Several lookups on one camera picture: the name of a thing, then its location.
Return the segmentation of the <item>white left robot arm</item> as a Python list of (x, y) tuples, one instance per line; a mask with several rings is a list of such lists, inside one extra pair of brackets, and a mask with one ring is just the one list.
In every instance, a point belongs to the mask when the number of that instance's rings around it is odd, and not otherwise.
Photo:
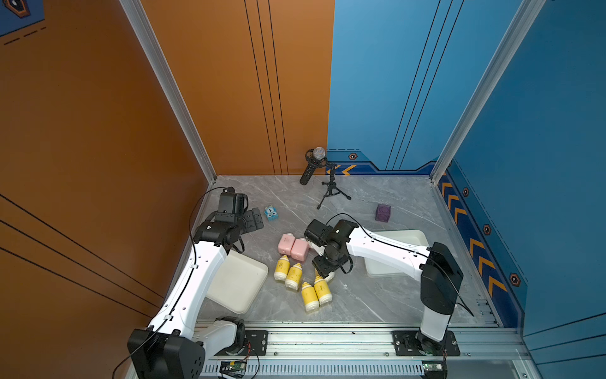
[(195, 340), (202, 303), (220, 266), (244, 234), (264, 226), (258, 208), (211, 213), (193, 234), (186, 267), (158, 314), (145, 329), (134, 329), (129, 360), (139, 378), (198, 378), (207, 358), (246, 350), (246, 327), (236, 317), (217, 319)]

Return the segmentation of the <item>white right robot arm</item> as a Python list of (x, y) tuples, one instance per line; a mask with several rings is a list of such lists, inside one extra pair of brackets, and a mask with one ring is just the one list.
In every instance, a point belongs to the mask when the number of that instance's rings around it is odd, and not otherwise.
[(463, 273), (451, 251), (443, 243), (432, 246), (410, 245), (377, 235), (357, 222), (340, 220), (329, 226), (313, 220), (304, 237), (323, 250), (314, 257), (312, 265), (323, 277), (353, 264), (353, 256), (364, 257), (388, 265), (418, 281), (424, 305), (418, 331), (406, 338), (396, 337), (419, 355), (446, 355), (448, 324), (459, 301)]

